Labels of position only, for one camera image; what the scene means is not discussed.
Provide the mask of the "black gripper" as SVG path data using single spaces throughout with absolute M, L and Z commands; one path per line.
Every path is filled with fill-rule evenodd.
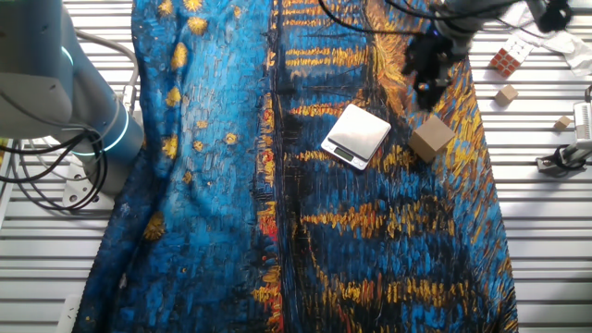
M 451 78 L 449 70 L 458 61 L 452 52 L 450 39 L 437 32 L 416 35 L 405 51 L 404 75 L 415 72 L 413 90 L 419 105 L 426 103 L 432 110 L 448 88 Z

